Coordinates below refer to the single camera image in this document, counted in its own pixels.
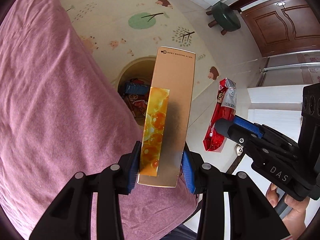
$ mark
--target red snack bag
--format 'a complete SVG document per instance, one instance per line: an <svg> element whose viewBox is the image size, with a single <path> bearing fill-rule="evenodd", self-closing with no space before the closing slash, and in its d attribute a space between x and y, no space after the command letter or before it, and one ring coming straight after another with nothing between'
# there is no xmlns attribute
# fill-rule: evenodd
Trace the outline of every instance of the red snack bag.
<svg viewBox="0 0 320 240"><path fill-rule="evenodd" d="M137 100L132 102L132 104L140 109L143 116L146 116L147 105L148 105L146 100Z"/></svg>
<svg viewBox="0 0 320 240"><path fill-rule="evenodd" d="M227 139L216 132L214 123L221 118L229 121L233 120L236 115L236 98L236 84L228 78L221 80L217 94L217 104L203 140L204 149L206 151L222 151Z"/></svg>

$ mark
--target hedgehog illustration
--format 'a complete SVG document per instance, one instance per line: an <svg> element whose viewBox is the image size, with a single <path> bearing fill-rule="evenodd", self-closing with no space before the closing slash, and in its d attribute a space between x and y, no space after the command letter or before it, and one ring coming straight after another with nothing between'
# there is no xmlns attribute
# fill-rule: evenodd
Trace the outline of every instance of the hedgehog illustration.
<svg viewBox="0 0 320 240"><path fill-rule="evenodd" d="M98 49L97 43L95 42L95 37L90 36L90 38L87 38L85 36L80 35L80 39L82 40L84 46L91 52L91 54L94 52L95 49Z"/></svg>
<svg viewBox="0 0 320 240"><path fill-rule="evenodd" d="M211 67L208 78L216 80L218 76L219 76L218 70L215 67Z"/></svg>
<svg viewBox="0 0 320 240"><path fill-rule="evenodd" d="M156 4L160 4L164 7L170 7L171 9L173 9L171 3L168 0L158 0L156 1Z"/></svg>
<svg viewBox="0 0 320 240"><path fill-rule="evenodd" d="M119 46L119 41L111 41L109 45L112 47L112 50L114 50L116 47Z"/></svg>

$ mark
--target pink blanket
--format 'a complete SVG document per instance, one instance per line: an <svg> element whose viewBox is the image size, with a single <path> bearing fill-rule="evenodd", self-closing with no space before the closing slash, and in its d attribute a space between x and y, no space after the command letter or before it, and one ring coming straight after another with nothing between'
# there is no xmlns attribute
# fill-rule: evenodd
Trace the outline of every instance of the pink blanket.
<svg viewBox="0 0 320 240"><path fill-rule="evenodd" d="M77 171L116 163L141 132L59 0L16 0L10 9L0 26L0 92L0 204L28 239ZM196 198L180 177L176 188L136 185L120 206L126 239L160 239Z"/></svg>

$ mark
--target screw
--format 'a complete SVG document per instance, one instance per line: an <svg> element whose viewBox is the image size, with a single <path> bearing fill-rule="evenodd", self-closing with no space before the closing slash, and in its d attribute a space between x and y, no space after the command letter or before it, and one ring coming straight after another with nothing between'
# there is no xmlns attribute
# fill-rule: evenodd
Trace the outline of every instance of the screw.
<svg viewBox="0 0 320 240"><path fill-rule="evenodd" d="M244 173L243 171L241 171L241 172L238 173L238 176L239 176L239 178L241 178L241 179L245 179L245 178L247 177L247 174Z"/></svg>
<svg viewBox="0 0 320 240"><path fill-rule="evenodd" d="M211 169L211 164L210 163L204 163L204 164L202 164L201 167L204 170L210 170Z"/></svg>
<svg viewBox="0 0 320 240"><path fill-rule="evenodd" d="M110 169L111 169L112 171L117 171L117 170L120 169L120 165L119 165L119 164L112 164L111 167L110 167Z"/></svg>
<svg viewBox="0 0 320 240"><path fill-rule="evenodd" d="M75 178L76 179L81 179L83 177L83 172L77 172L76 174L75 174Z"/></svg>

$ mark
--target human hand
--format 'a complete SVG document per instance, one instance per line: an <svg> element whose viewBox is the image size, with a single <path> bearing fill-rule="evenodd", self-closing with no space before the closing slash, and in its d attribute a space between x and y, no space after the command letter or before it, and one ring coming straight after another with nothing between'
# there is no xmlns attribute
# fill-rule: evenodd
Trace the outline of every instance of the human hand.
<svg viewBox="0 0 320 240"><path fill-rule="evenodd" d="M276 192L277 186L273 183L270 184L266 198L270 204L275 207L279 202L279 197ZM287 195L284 199L284 202L292 207L292 210L289 214L282 220L286 226L289 233L292 235L293 240L298 239L298 237L306 229L304 220L306 218L306 208L309 204L310 198L306 197L303 201L297 201L293 197Z"/></svg>

